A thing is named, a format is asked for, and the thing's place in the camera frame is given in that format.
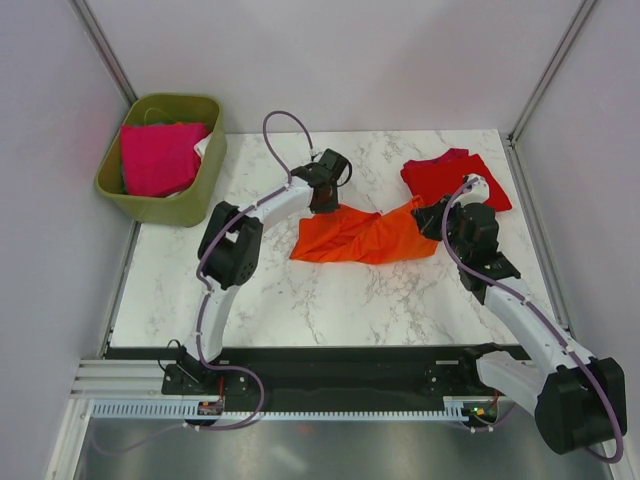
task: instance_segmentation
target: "metal frame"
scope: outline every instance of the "metal frame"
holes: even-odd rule
[[[567,57],[569,51],[571,50],[571,47],[573,47],[573,44],[580,35],[580,32],[591,16],[591,13],[593,12],[593,9],[598,1],[599,0],[582,0],[582,3],[578,7],[578,10],[576,11],[575,15],[571,19],[571,22],[569,23],[569,26],[567,27],[567,30],[562,36],[560,43],[556,47],[555,52],[553,52],[551,60],[549,60],[549,63],[547,64],[542,77],[540,77],[538,84],[533,89],[531,96],[522,109],[522,113],[520,113],[516,124],[509,133],[509,140],[512,143],[517,142],[518,139],[522,136],[522,132],[527,126],[527,123],[529,122],[529,119],[531,118],[531,115],[533,114],[536,106],[547,91],[547,88],[549,88],[549,85],[556,76],[556,73],[558,73],[560,66],[564,62],[564,59]]]
[[[116,284],[115,289],[111,294],[109,300],[109,308],[107,310],[107,316],[104,321],[102,342],[96,352],[98,358],[102,358],[107,349],[109,348],[109,342],[111,342],[111,336],[113,335],[113,329],[118,318],[118,312],[120,311],[120,304],[122,302],[122,296],[124,295],[124,286],[127,283],[127,277],[129,276],[129,267],[131,266],[131,260],[133,259],[133,252],[138,243],[138,236],[140,235],[140,222],[133,222],[129,237],[127,238],[127,244],[125,247],[124,256],[122,258],[122,265],[120,266],[120,277]]]
[[[109,41],[102,27],[100,27],[100,23],[96,19],[93,10],[91,10],[86,0],[69,0],[69,4],[80,20],[80,23],[82,23],[87,35],[89,35],[93,46],[100,54],[102,61],[116,82],[120,93],[130,106],[133,105],[133,103],[138,100],[138,96],[127,74],[124,72],[122,65],[120,65],[118,57],[116,57],[111,45],[109,45]]]
[[[551,308],[556,316],[558,323],[568,328],[571,319],[571,311],[565,297],[562,294],[562,288],[560,286],[560,280],[558,279],[558,267],[555,258],[551,252],[548,235],[544,229],[539,210],[535,206],[535,199],[533,192],[530,188],[530,182],[527,181],[527,175],[524,170],[524,164],[521,161],[521,157],[518,156],[517,150],[513,147],[511,142],[505,135],[501,135],[504,151],[507,155],[507,163],[511,169],[511,175],[516,185],[516,191],[520,197],[520,205],[524,212],[524,217],[531,234],[531,240],[533,242],[533,249],[536,252],[536,257],[540,263],[540,270],[542,271],[542,278],[547,292],[549,293],[549,300],[551,301]]]
[[[122,96],[129,105],[133,104],[138,98],[135,90],[87,1],[69,0],[69,3],[83,24]],[[542,267],[552,307],[560,323],[565,326],[570,321],[571,312],[562,295],[562,287],[556,273],[557,265],[549,246],[548,236],[535,207],[535,199],[530,188],[524,162],[521,155],[518,155],[518,140],[597,3],[598,0],[582,1],[513,129],[507,135],[501,135],[507,160],[531,232],[536,255]],[[135,223],[127,245],[122,274],[112,297],[106,334],[98,353],[99,356],[104,355],[108,347],[138,233],[139,224]],[[167,399],[166,396],[160,393],[163,375],[156,362],[126,360],[82,361],[47,471],[47,480],[73,478],[95,399]],[[608,454],[611,454],[613,449],[614,447],[610,442],[604,444],[604,450]],[[616,479],[639,478],[635,472],[634,463],[628,458],[628,455],[625,456],[623,462],[611,466],[611,472]]]

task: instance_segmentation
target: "orange cloth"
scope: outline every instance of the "orange cloth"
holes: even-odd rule
[[[340,205],[333,213],[300,220],[292,260],[380,264],[433,255],[438,242],[420,235],[411,210],[426,206],[416,195],[408,203],[380,215]]]

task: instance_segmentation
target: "fabric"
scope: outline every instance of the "fabric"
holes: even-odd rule
[[[433,205],[444,195],[456,191],[465,175],[482,175],[489,184],[486,205],[497,212],[512,208],[509,197],[482,161],[480,155],[469,155],[469,150],[452,148],[433,160],[409,160],[400,172],[412,195],[420,195],[426,205]]]
[[[166,197],[191,186],[200,168],[194,145],[209,134],[203,123],[120,129],[129,195]]]
[[[438,242],[420,235],[411,210],[424,207],[415,196],[402,207],[381,215],[340,205],[333,213],[300,220],[292,260],[381,264],[433,255]]]

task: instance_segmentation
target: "red cloth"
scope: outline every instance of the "red cloth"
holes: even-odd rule
[[[189,188],[200,168],[193,146],[208,134],[203,123],[123,125],[120,146],[127,192],[166,197]]]
[[[480,158],[469,155],[469,150],[451,148],[433,160],[409,160],[400,175],[412,195],[420,195],[426,205],[433,205],[444,195],[455,192],[465,175],[482,175],[489,184],[489,200],[486,205],[497,212],[511,210],[511,202],[500,184]]]

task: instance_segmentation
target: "wire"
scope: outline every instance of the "wire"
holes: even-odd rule
[[[531,310],[533,314],[536,317],[538,317],[538,319],[540,319],[540,321],[544,324],[544,326],[547,327],[547,329],[551,332],[551,334],[556,338],[560,346],[567,351],[569,357],[576,363],[576,365],[578,365],[578,368],[585,375],[585,377],[587,377],[587,380],[589,380],[589,383],[591,383],[598,397],[600,398],[600,401],[604,406],[607,416],[609,417],[609,421],[611,422],[611,427],[613,428],[613,436],[616,442],[616,453],[612,457],[605,457],[603,455],[600,455],[599,453],[594,452],[590,448],[587,448],[586,450],[590,455],[592,455],[593,457],[597,458],[602,462],[618,463],[622,459],[622,456],[624,454],[624,442],[622,440],[622,430],[620,429],[620,424],[618,423],[618,419],[616,418],[616,414],[613,410],[613,407],[611,406],[611,402],[609,401],[607,394],[604,392],[602,386],[600,385],[596,377],[593,375],[593,373],[591,373],[591,371],[582,362],[580,357],[578,357],[578,355],[573,351],[573,349],[567,348],[569,347],[569,343],[565,340],[562,334],[560,334],[554,328],[551,320],[549,320],[538,307],[530,303],[528,299],[517,290],[507,285],[504,285],[503,283],[497,282],[492,278],[487,277],[486,275],[478,273],[472,268],[462,263],[462,260],[460,260],[458,255],[456,255],[456,252],[451,247],[451,244],[449,243],[448,232],[447,232],[447,222],[449,218],[449,212],[451,211],[451,208],[453,207],[456,199],[464,192],[464,190],[466,190],[468,187],[473,185],[476,181],[477,181],[477,178],[474,178],[472,180],[469,180],[468,182],[465,182],[460,188],[458,188],[458,190],[456,190],[456,192],[451,196],[451,198],[447,202],[447,205],[444,209],[444,214],[442,216],[441,233],[442,233],[442,241],[444,243],[445,248],[447,249],[447,252],[451,256],[453,261],[456,263],[458,268],[460,268],[461,270],[464,270],[468,274],[473,275],[474,277],[482,280],[483,282],[489,285],[492,285],[494,287],[500,288],[501,290],[504,290],[505,292],[513,295],[516,299],[522,302],[523,305],[526,305],[527,308],[529,308],[529,310]]]
[[[311,140],[311,135],[309,134],[309,130],[307,130],[307,127],[304,126],[304,124],[298,119],[298,117],[296,117],[295,115],[293,115],[293,114],[291,114],[289,112],[285,112],[284,110],[276,110],[276,111],[273,111],[273,112],[269,113],[264,118],[264,121],[262,122],[262,135],[264,137],[264,140],[265,140],[265,143],[267,145],[267,148],[269,149],[269,152],[271,152],[273,157],[280,164],[282,169],[286,172],[286,174],[287,174],[287,184],[282,186],[282,187],[280,187],[276,191],[271,192],[270,194],[266,195],[265,197],[261,198],[254,205],[251,205],[251,206],[245,208],[243,211],[241,211],[235,217],[233,217],[229,222],[227,222],[227,224],[215,236],[215,238],[213,239],[213,241],[211,242],[209,247],[207,247],[207,250],[202,255],[202,259],[200,260],[200,263],[198,264],[198,267],[196,269],[196,277],[198,278],[198,280],[200,280],[207,287],[208,293],[204,296],[204,298],[202,299],[202,303],[200,305],[200,310],[198,312],[198,320],[197,320],[197,323],[196,323],[196,333],[202,331],[202,323],[203,323],[203,319],[204,319],[204,312],[206,311],[207,304],[208,304],[209,299],[211,297],[212,288],[213,288],[213,285],[211,285],[211,283],[207,280],[207,278],[202,273],[202,269],[204,268],[205,263],[207,262],[209,256],[211,255],[211,252],[213,252],[213,249],[220,242],[222,237],[233,227],[233,225],[236,222],[238,222],[238,220],[240,220],[242,217],[244,217],[247,213],[253,211],[256,207],[262,205],[264,202],[271,200],[272,198],[276,197],[277,195],[280,195],[282,192],[285,192],[287,190],[287,187],[291,185],[291,182],[293,180],[293,177],[291,176],[291,170],[289,170],[289,168],[284,163],[284,161],[280,158],[280,156],[277,154],[277,152],[273,149],[273,147],[271,146],[271,142],[269,141],[269,138],[267,136],[267,124],[268,124],[269,119],[271,117],[273,117],[274,115],[285,115],[285,116],[290,117],[293,120],[295,120],[298,123],[298,125],[300,125],[300,127],[302,128],[302,130],[304,131],[304,133],[305,133],[305,135],[307,137],[307,141],[309,142],[309,149],[311,151],[313,151],[313,142]],[[250,377],[252,377],[256,381],[256,383],[258,384],[258,388],[260,390],[260,400],[258,402],[258,406],[253,411],[253,413],[251,413],[251,415],[249,415],[245,419],[243,419],[243,420],[241,420],[239,422],[233,423],[231,425],[218,425],[218,426],[209,426],[209,427],[207,427],[207,426],[194,427],[192,425],[189,425],[186,422],[180,423],[180,424],[174,424],[174,425],[171,425],[171,426],[169,426],[167,428],[159,430],[156,433],[154,433],[154,434],[152,434],[152,435],[150,435],[150,436],[148,436],[146,438],[143,438],[142,440],[134,443],[133,445],[130,445],[127,448],[120,449],[120,450],[106,450],[106,449],[102,448],[101,446],[99,446],[96,443],[95,438],[93,437],[93,434],[92,434],[91,445],[93,446],[93,448],[95,448],[98,451],[98,453],[100,453],[102,455],[106,455],[106,456],[123,455],[125,453],[130,452],[131,450],[134,450],[134,449],[144,445],[147,442],[150,442],[151,440],[154,440],[154,439],[158,438],[161,435],[164,435],[167,432],[170,432],[170,431],[178,429],[178,428],[182,428],[185,425],[191,426],[194,429],[198,428],[199,430],[210,430],[210,431],[235,430],[237,428],[242,428],[244,426],[249,425],[255,419],[255,417],[258,415],[258,413],[260,413],[260,410],[262,410],[262,406],[264,405],[264,400],[265,400],[264,384],[262,383],[262,380],[260,380],[260,377],[258,377],[258,375],[256,375],[253,371],[249,370],[248,368],[244,368],[244,367],[240,367],[240,366],[234,366],[234,365],[224,365],[224,366],[210,365],[207,362],[206,358],[204,357],[204,353],[202,351],[202,342],[200,340],[200,335],[196,336],[196,349],[198,351],[198,358],[200,359],[200,363],[202,363],[202,365],[205,368],[207,368],[209,370],[213,370],[213,371],[236,371],[236,372],[245,373],[246,375],[249,375]],[[160,364],[159,361],[158,361],[158,365],[160,366],[160,368],[162,368],[164,370],[164,368],[162,367],[162,365]]]
[[[169,348],[173,342],[176,342],[178,344],[178,348],[182,347],[182,344],[180,343],[180,341],[176,340],[175,338],[172,338],[171,340],[169,340],[169,343],[167,343],[166,348]],[[167,373],[167,369],[162,366],[162,364],[160,363],[160,359],[158,359],[158,366],[164,373]]]
[[[507,410],[507,413],[505,413],[502,418],[498,418],[494,423],[486,427],[473,427],[473,429],[471,429],[462,422],[460,422],[460,425],[458,425],[457,423],[452,423],[451,426],[456,428],[464,428],[465,430],[471,430],[471,433],[493,432],[497,427],[507,421],[507,419],[513,414],[514,410],[516,409],[516,406],[516,403],[511,405],[511,408]]]
[[[200,363],[205,368],[207,368],[209,370],[213,370],[213,371],[237,371],[237,372],[242,372],[242,373],[245,373],[245,374],[249,375],[258,384],[258,388],[260,390],[260,400],[258,401],[258,405],[255,408],[255,410],[253,411],[253,413],[251,413],[245,419],[243,419],[243,420],[241,420],[239,422],[233,423],[231,425],[214,425],[214,426],[210,426],[210,427],[200,427],[201,429],[204,429],[204,430],[212,430],[212,431],[234,430],[236,428],[244,427],[244,426],[250,424],[253,421],[253,419],[258,415],[260,410],[262,410],[262,406],[264,405],[264,400],[265,400],[264,385],[262,383],[262,380],[260,380],[260,377],[258,377],[258,375],[256,375],[254,372],[252,372],[251,370],[249,370],[247,368],[244,368],[244,367],[233,366],[233,365],[224,365],[224,366],[211,365],[211,364],[209,364],[207,359],[204,357],[204,353],[202,351],[202,340],[200,338],[200,333],[202,332],[202,324],[204,322],[204,314],[206,312],[207,304],[209,303],[209,299],[211,298],[211,294],[212,294],[212,291],[213,291],[212,290],[213,289],[213,285],[211,284],[211,282],[209,282],[209,280],[207,280],[207,278],[204,276],[202,271],[203,271],[204,266],[206,265],[207,261],[209,260],[209,256],[211,255],[211,253],[215,249],[216,245],[220,242],[220,240],[226,235],[226,233],[241,218],[243,218],[245,215],[247,215],[248,213],[250,213],[253,210],[255,210],[257,207],[262,205],[264,202],[267,202],[267,201],[271,200],[272,198],[276,197],[277,195],[280,195],[281,193],[285,192],[287,190],[287,187],[290,186],[291,182],[293,181],[293,177],[291,175],[291,170],[289,170],[289,167],[287,167],[287,164],[284,163],[282,158],[280,158],[278,153],[275,151],[275,149],[271,145],[271,142],[269,141],[269,136],[267,134],[267,127],[268,127],[269,119],[272,118],[275,115],[287,116],[287,117],[293,119],[298,125],[300,125],[300,128],[302,128],[305,136],[307,137],[307,142],[309,143],[309,149],[310,149],[311,152],[313,151],[313,141],[311,140],[311,134],[309,133],[309,130],[307,130],[307,127],[305,127],[304,123],[302,123],[302,121],[300,121],[300,119],[298,117],[296,117],[292,113],[286,112],[284,110],[275,110],[275,111],[267,114],[266,117],[264,117],[264,120],[262,121],[262,136],[264,137],[264,142],[265,142],[269,152],[271,152],[271,155],[273,155],[273,158],[276,159],[276,161],[280,164],[282,169],[287,174],[287,184],[285,186],[280,187],[276,191],[266,195],[265,197],[261,198],[255,204],[248,206],[247,208],[245,208],[244,210],[239,212],[236,216],[234,216],[229,222],[227,222],[227,224],[222,228],[222,230],[220,230],[220,232],[218,232],[218,234],[214,237],[214,239],[211,241],[211,243],[207,247],[206,251],[202,255],[202,258],[200,259],[200,263],[198,264],[198,268],[196,269],[196,277],[198,278],[198,280],[200,280],[205,285],[205,287],[208,290],[208,292],[205,294],[205,296],[202,299],[202,303],[200,304],[200,310],[198,312],[198,320],[196,322],[196,349],[198,351],[198,358],[200,359]]]
[[[493,400],[491,400],[491,403],[489,404],[489,410],[491,410],[493,407],[498,405],[498,399],[500,398],[500,392],[495,388],[493,390],[494,390]]]
[[[183,428],[184,425],[185,425],[184,423],[174,423],[173,425],[169,425],[168,427],[158,430],[157,432],[143,438],[142,440],[138,440],[137,442],[129,445],[126,448],[121,448],[118,450],[107,450],[106,448],[103,448],[100,445],[98,445],[98,443],[96,442],[95,434],[94,434],[95,432],[91,432],[90,441],[91,441],[91,446],[100,455],[104,455],[106,457],[119,457],[120,455],[124,455],[125,453],[129,453],[131,450],[135,450],[136,448],[141,447],[142,445],[150,442],[151,440],[155,440],[156,438],[160,437],[161,435],[164,435],[165,433],[171,432],[173,430],[177,430],[178,428]]]
[[[348,168],[347,179],[344,182],[342,182],[340,185],[338,185],[338,188],[344,187],[347,183],[349,183],[349,180],[351,180],[351,175],[353,175],[353,165],[351,165],[351,162],[349,160],[347,160],[347,168]]]
[[[311,134],[309,133],[309,130],[307,130],[307,127],[305,127],[304,123],[302,123],[302,121],[298,117],[296,117],[293,113],[287,112],[285,110],[274,110],[273,112],[268,113],[266,117],[264,117],[264,120],[262,121],[262,137],[264,138],[264,143],[267,145],[267,148],[271,152],[271,155],[273,155],[273,158],[275,158],[276,161],[282,167],[282,169],[285,172],[287,172],[287,183],[291,184],[291,180],[292,180],[291,170],[289,170],[289,167],[287,167],[287,164],[284,163],[284,160],[280,158],[280,155],[278,155],[275,149],[271,146],[271,142],[269,141],[269,136],[267,135],[267,124],[269,123],[269,119],[276,115],[284,115],[285,117],[289,117],[293,119],[298,125],[300,125],[300,128],[302,128],[302,131],[307,137],[307,142],[309,142],[310,152],[313,152],[313,140],[311,140]]]
[[[291,185],[291,182],[293,181],[293,177],[291,176],[291,170],[289,170],[289,167],[287,167],[287,164],[284,163],[282,158],[280,158],[278,153],[274,150],[273,146],[271,145],[271,142],[269,141],[269,136],[267,135],[267,126],[268,126],[268,123],[269,123],[269,119],[271,117],[273,117],[274,115],[285,115],[285,116],[290,117],[293,120],[295,120],[298,123],[298,125],[300,125],[302,130],[304,131],[305,136],[307,137],[307,141],[309,143],[309,148],[311,150],[313,150],[313,141],[311,140],[311,134],[309,133],[309,130],[307,130],[307,127],[304,126],[304,124],[300,121],[300,119],[298,117],[296,117],[292,113],[285,112],[284,110],[274,110],[273,112],[267,114],[266,117],[264,117],[264,120],[262,121],[262,136],[264,138],[264,142],[267,145],[267,149],[269,150],[269,152],[271,152],[271,155],[273,155],[273,158],[276,159],[276,161],[280,164],[282,169],[287,174],[287,183],[286,183],[286,185],[280,187],[276,191],[271,192],[270,194],[268,194],[265,197],[261,198],[255,204],[248,206],[243,211],[238,213],[229,222],[227,222],[227,224],[224,227],[222,227],[222,230],[220,230],[218,232],[218,234],[214,237],[214,239],[212,240],[212,242],[209,244],[209,246],[205,250],[204,254],[202,255],[202,258],[200,259],[200,263],[198,264],[198,268],[196,269],[196,277],[198,277],[198,280],[200,280],[204,284],[204,286],[207,287],[207,290],[209,290],[209,291],[211,291],[211,289],[213,288],[213,285],[204,276],[204,274],[202,273],[202,270],[204,269],[204,266],[207,263],[207,260],[209,259],[209,256],[211,255],[211,252],[213,252],[213,249],[216,248],[216,245],[220,242],[220,240],[222,240],[222,237],[224,237],[227,234],[227,232],[242,217],[244,217],[248,213],[250,213],[253,210],[255,210],[257,207],[262,205],[264,202],[267,202],[267,201],[271,200],[272,198],[280,195],[281,193],[287,191],[287,187],[289,187]]]

